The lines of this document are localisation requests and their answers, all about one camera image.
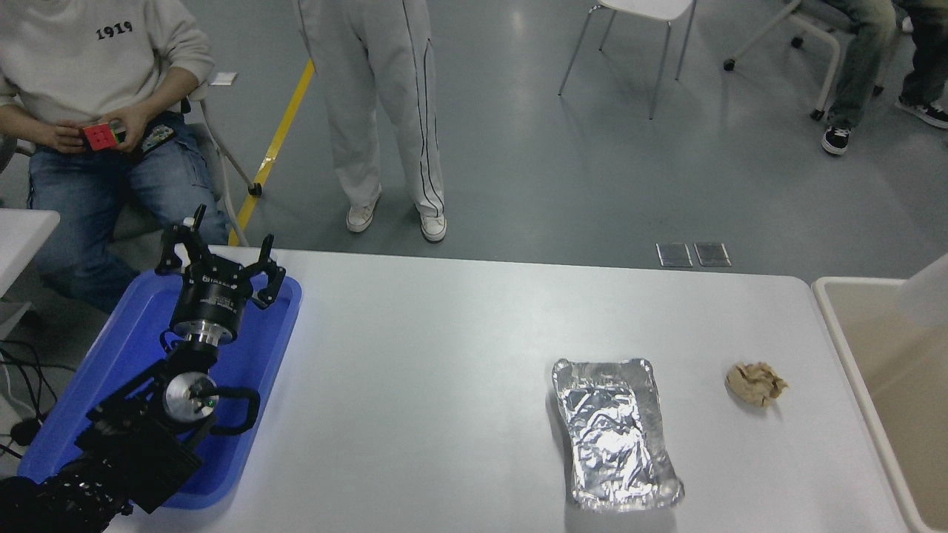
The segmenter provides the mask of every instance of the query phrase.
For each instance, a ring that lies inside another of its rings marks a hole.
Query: yellow floor line
[[[283,112],[283,119],[280,120],[280,126],[277,127],[277,133],[273,135],[273,140],[270,141],[270,147],[266,150],[264,161],[260,163],[260,170],[257,171],[257,175],[253,179],[254,182],[259,183],[261,186],[266,183],[267,177],[270,176],[270,169],[273,168],[273,163],[277,160],[277,154],[280,152],[280,148],[283,146],[283,140],[286,138],[286,132],[289,131],[290,124],[293,123],[293,118],[296,117],[297,110],[300,108],[302,97],[304,94],[306,94],[306,87],[309,86],[309,81],[313,78],[313,71],[313,62],[306,62],[306,68],[302,71],[302,75],[300,76],[300,81],[297,83],[296,90],[293,91],[293,98],[290,99],[289,105],[286,106],[286,111]],[[246,229],[246,224],[250,221],[250,215],[253,213],[253,210],[256,207],[257,198],[248,194],[244,200],[244,205],[240,208],[240,212],[237,213],[237,223],[240,225],[242,230]],[[233,230],[230,231],[228,244],[233,247],[240,244],[237,241],[237,233],[235,233]]]

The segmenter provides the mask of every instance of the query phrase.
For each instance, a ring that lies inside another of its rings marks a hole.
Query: gray floor
[[[219,71],[214,121],[240,162],[264,159],[307,61],[292,3],[186,0],[210,35]],[[649,120],[661,23],[594,16],[562,97],[559,82],[592,3],[429,0],[438,67],[438,133],[448,235],[418,229],[384,115],[383,186],[372,227],[353,235],[332,176],[319,76],[302,101],[246,231],[278,248],[474,260],[658,268],[655,243],[725,243],[721,272],[907,278],[948,251],[944,132],[895,109],[912,45],[903,44],[849,152],[828,156],[808,117],[829,62],[815,40],[790,48],[777,28],[725,73],[721,63],[782,5],[699,0],[681,79],[684,23]],[[7,207],[26,202],[22,157],[4,172]],[[238,207],[245,194],[234,186]],[[156,240],[124,245],[147,267]],[[78,361],[104,317],[39,287],[28,270],[10,292],[33,300],[46,329],[20,327],[44,357]]]

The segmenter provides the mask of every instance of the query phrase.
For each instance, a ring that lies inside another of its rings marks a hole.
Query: blue tray
[[[264,276],[253,280],[262,288]],[[73,444],[89,425],[85,414],[119,386],[165,358],[158,335],[168,328],[181,277],[146,272],[129,286],[102,328],[79,371],[27,449],[19,475],[36,483],[55,474],[82,452]],[[251,387],[260,392],[260,417],[277,376],[283,352],[300,310],[300,284],[286,277],[277,301],[266,311],[248,302],[237,340],[220,347],[210,376],[220,386]],[[224,400],[216,411],[218,424],[239,425],[246,402]],[[204,465],[164,506],[201,509],[223,498],[240,479],[260,418],[253,429],[237,436],[208,436],[197,447]]]

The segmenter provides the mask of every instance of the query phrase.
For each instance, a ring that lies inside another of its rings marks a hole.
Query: cable
[[[4,342],[6,342],[6,341],[5,341],[5,340],[0,340],[0,344],[2,344],[2,343],[4,343]],[[39,367],[41,367],[41,368],[59,368],[59,369],[61,369],[61,370],[68,370],[69,372],[71,372],[71,373],[73,373],[73,374],[75,374],[76,372],[79,371],[79,369],[77,369],[76,367],[74,367],[74,366],[69,366],[69,365],[67,365],[67,364],[58,364],[58,363],[53,363],[53,362],[41,362],[41,363],[39,363],[39,364],[36,364],[35,362],[29,362],[29,361],[27,361],[27,360],[22,360],[22,359],[20,359],[20,358],[17,358],[16,356],[14,356],[13,354],[11,354],[10,352],[7,352],[7,358],[8,358],[9,360],[13,361],[13,362],[16,362],[16,363],[25,364],[25,365],[28,366],[28,367],[37,367],[37,366],[39,366]]]
[[[23,375],[23,379],[27,382],[27,387],[29,388],[30,400],[33,399],[33,396],[32,396],[33,388],[32,386],[29,385],[29,379],[27,378],[27,373],[23,370],[23,367],[19,363],[6,361],[2,357],[2,354],[0,354],[0,366],[3,366],[4,376],[7,378],[7,396],[9,397],[10,401],[16,402],[17,405],[20,405],[21,407],[27,409],[28,411],[33,411],[37,413],[39,411],[39,408],[36,406],[36,404],[29,405],[25,401],[13,395],[13,389],[9,381],[9,369],[7,368],[7,365],[9,364],[16,365],[17,368],[20,370],[20,374]]]
[[[28,367],[32,368],[34,372],[36,372],[36,375],[37,375],[37,377],[39,378],[39,382],[38,382],[38,386],[37,386],[37,394],[36,394],[37,403],[39,403],[40,400],[42,400],[42,396],[43,396],[43,385],[44,385],[44,384],[46,385],[47,389],[49,390],[49,393],[52,394],[52,396],[53,396],[53,401],[54,401],[54,402],[58,402],[58,401],[59,401],[59,397],[56,396],[56,391],[53,389],[53,386],[49,383],[49,380],[46,379],[46,375],[43,374],[43,368],[62,368],[62,369],[64,369],[64,370],[68,370],[68,371],[70,371],[70,372],[72,372],[72,373],[75,373],[75,372],[76,372],[76,369],[74,369],[74,368],[72,368],[72,367],[70,367],[70,366],[63,365],[63,364],[42,363],[42,362],[40,362],[40,357],[39,357],[39,354],[36,352],[36,349],[33,348],[32,345],[30,345],[30,344],[28,344],[28,343],[26,343],[26,342],[22,342],[22,341],[19,341],[19,340],[3,340],[2,343],[8,343],[8,344],[13,344],[13,345],[18,345],[18,346],[25,346],[26,348],[29,349],[30,353],[33,355],[33,359],[34,359],[36,362],[29,362],[29,361],[26,361],[26,360],[23,360],[23,359],[14,357],[13,354],[11,354],[10,352],[8,352],[7,350],[4,350],[3,348],[0,348],[0,355],[3,355],[5,358],[7,358],[7,359],[13,361],[13,362],[16,363],[16,364],[28,366]]]
[[[7,368],[8,363],[2,357],[0,357],[0,362],[3,363],[0,364],[0,366],[3,366],[4,377],[7,379],[7,397],[10,399],[10,401],[15,402],[17,405],[27,409],[28,411],[33,411],[33,407],[31,405],[13,395],[13,388],[9,382],[9,369]]]
[[[0,444],[0,457],[3,457],[5,454],[9,453],[17,459],[23,459],[23,455],[20,455],[20,453],[9,447],[11,444],[13,444],[13,439],[10,439],[6,446]]]
[[[40,396],[43,394],[42,383],[45,383],[47,389],[49,389],[49,393],[53,395],[53,401],[58,402],[59,398],[56,396],[56,391],[53,390],[53,386],[49,384],[49,380],[46,379],[46,376],[43,375],[43,363],[40,362],[40,354],[36,351],[36,348],[34,348],[32,344],[28,342],[23,342],[22,340],[4,340],[4,342],[7,344],[13,344],[14,346],[25,346],[26,348],[29,349],[29,352],[33,355],[33,360],[36,361],[36,364],[31,365],[31,366],[33,366],[33,369],[36,371],[36,375],[40,377],[40,381],[41,381],[38,387],[39,390],[37,391],[37,400],[39,400]]]

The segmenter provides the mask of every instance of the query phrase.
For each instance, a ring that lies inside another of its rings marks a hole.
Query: trash bin
[[[904,518],[948,532],[948,326],[906,318],[904,283],[830,277],[812,289]]]

